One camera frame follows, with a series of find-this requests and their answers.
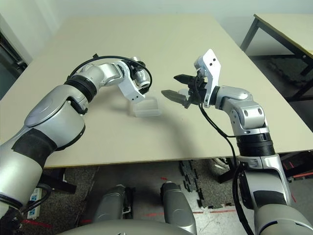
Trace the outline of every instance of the black electrical cable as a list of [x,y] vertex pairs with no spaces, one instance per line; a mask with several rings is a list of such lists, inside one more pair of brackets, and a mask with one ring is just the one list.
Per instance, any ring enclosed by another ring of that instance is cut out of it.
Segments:
[[21,213],[26,213],[32,209],[34,209],[35,207],[39,206],[41,203],[43,203],[45,200],[48,199],[48,197],[50,196],[51,194],[51,187],[49,185],[46,185],[46,184],[37,184],[36,188],[42,188],[46,191],[46,194],[43,198],[31,203],[30,205],[28,205],[27,207],[25,207],[24,209],[21,210]]
[[90,63],[90,62],[93,62],[93,61],[96,61],[96,60],[102,60],[102,59],[120,59],[120,60],[127,60],[127,61],[131,61],[135,64],[137,64],[138,66],[142,67],[149,75],[150,77],[150,84],[149,86],[146,88],[147,91],[150,89],[151,85],[152,85],[152,75],[150,73],[150,71],[145,67],[143,66],[141,63],[139,63],[138,61],[135,61],[135,60],[132,60],[132,59],[129,59],[127,57],[123,57],[123,56],[118,56],[118,55],[104,55],[104,56],[97,56],[97,57],[94,57],[90,60],[86,60],[85,62],[82,62],[79,66],[77,66],[73,71],[72,73],[69,75],[70,77],[72,77],[82,66]]
[[197,96],[197,103],[198,103],[198,107],[201,111],[201,113],[203,114],[203,116],[205,117],[205,119],[213,126],[213,128],[215,130],[217,130],[217,132],[223,136],[225,138],[225,140],[228,142],[228,144],[230,145],[231,148],[231,152],[233,155],[233,161],[234,161],[234,165],[236,167],[235,169],[235,173],[233,176],[233,181],[232,181],[232,194],[233,194],[233,199],[234,199],[234,204],[236,207],[236,211],[237,211],[237,215],[239,218],[239,221],[241,222],[241,224],[243,225],[243,228],[245,229],[245,232],[248,235],[253,235],[253,231],[251,229],[251,227],[248,224],[248,221],[246,219],[244,210],[240,204],[239,201],[239,195],[238,195],[238,177],[240,172],[243,171],[243,165],[239,164],[239,166],[237,166],[237,161],[236,161],[236,154],[235,154],[235,150],[234,147],[232,145],[232,143],[229,141],[228,138],[234,137],[234,136],[228,136],[227,134],[225,134],[215,123],[214,121],[208,116],[208,114],[205,112],[204,108],[203,108],[203,103],[201,102],[201,96],[199,94],[199,90],[197,87],[197,80],[198,80],[198,76],[195,78],[195,83],[194,83],[194,87],[196,90],[196,96]]
[[199,94],[199,90],[197,87],[197,81],[198,81],[198,76],[196,76],[195,81],[194,81],[194,87],[196,90],[196,96],[197,96],[197,102],[198,102],[198,107],[202,113],[202,115],[205,117],[205,119],[211,124],[211,126],[213,126],[213,128],[221,135],[223,136],[223,138],[228,142],[230,148],[231,148],[231,152],[233,155],[233,162],[235,167],[237,167],[237,161],[236,161],[236,154],[235,154],[235,150],[234,150],[234,146],[232,145],[232,143],[229,141],[228,138],[232,138],[235,136],[229,136],[227,135],[225,132],[223,132],[215,123],[214,121],[208,116],[208,114],[206,113],[206,111],[203,108],[203,103],[201,102],[201,96]]
[[233,177],[233,182],[232,182],[233,199],[234,199],[234,204],[235,204],[235,207],[236,207],[236,211],[237,211],[237,215],[238,215],[239,221],[243,225],[243,228],[245,229],[246,233],[248,235],[253,235],[253,231],[252,231],[251,227],[248,224],[248,221],[246,219],[244,210],[243,210],[243,208],[242,208],[242,206],[240,204],[240,201],[239,201],[238,176],[239,176],[240,172],[242,172],[242,171],[243,171],[243,165],[242,165],[242,163],[240,163],[239,166],[235,170],[234,177]]

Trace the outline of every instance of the white power strip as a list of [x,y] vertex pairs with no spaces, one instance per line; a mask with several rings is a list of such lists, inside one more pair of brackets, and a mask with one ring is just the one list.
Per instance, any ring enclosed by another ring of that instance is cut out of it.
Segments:
[[[37,201],[41,199],[43,190],[41,188],[35,188],[33,193],[30,196],[30,201]],[[39,216],[40,213],[40,205],[35,207],[34,209],[30,210],[27,213],[27,219],[36,219]]]

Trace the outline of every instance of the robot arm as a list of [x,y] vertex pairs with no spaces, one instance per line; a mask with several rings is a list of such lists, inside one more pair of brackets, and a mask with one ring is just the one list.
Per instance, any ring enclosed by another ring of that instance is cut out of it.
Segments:
[[9,207],[27,204],[49,155],[82,136],[83,115],[101,87],[117,85],[131,102],[145,98],[151,78],[144,70],[136,57],[85,64],[31,110],[22,129],[0,147],[0,218]]
[[[187,97],[181,94],[183,92],[166,90],[162,93],[185,108],[190,104],[198,104],[200,109],[214,105],[228,114],[240,151],[237,157],[240,165],[233,183],[237,188],[239,177],[243,204],[255,211],[256,234],[313,234],[311,224],[300,212],[290,207],[288,182],[279,155],[274,151],[262,107],[253,101],[252,94],[246,90],[218,86],[221,65],[213,50],[199,57],[194,65],[197,76],[182,74],[174,77],[188,85]],[[236,209],[237,213],[242,211],[239,203]]]

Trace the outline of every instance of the table top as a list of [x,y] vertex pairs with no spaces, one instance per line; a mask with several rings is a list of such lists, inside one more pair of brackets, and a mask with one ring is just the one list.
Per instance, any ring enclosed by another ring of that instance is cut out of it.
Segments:
[[[0,140],[13,136],[29,111],[95,53],[136,55],[153,75],[148,95],[159,99],[163,114],[134,117],[131,103],[117,87],[103,87],[85,115],[84,135],[74,145],[49,156],[45,167],[231,156],[227,142],[197,106],[186,110],[161,94],[161,90],[187,88],[173,76],[195,75],[194,61],[209,48],[222,65],[219,84],[250,91],[265,110],[276,152],[313,149],[313,133],[207,14],[83,17],[66,21],[0,101]],[[226,113],[214,107],[206,111],[222,130],[232,134]],[[239,154],[235,139],[231,141]]]
[[255,14],[254,16],[313,58],[313,14]]

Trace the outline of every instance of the transparent plastic box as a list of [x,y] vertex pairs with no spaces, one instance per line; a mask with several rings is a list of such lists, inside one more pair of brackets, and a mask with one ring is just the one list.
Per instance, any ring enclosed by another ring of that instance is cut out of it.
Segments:
[[142,102],[133,104],[133,113],[138,118],[160,116],[162,110],[155,97],[146,97]]

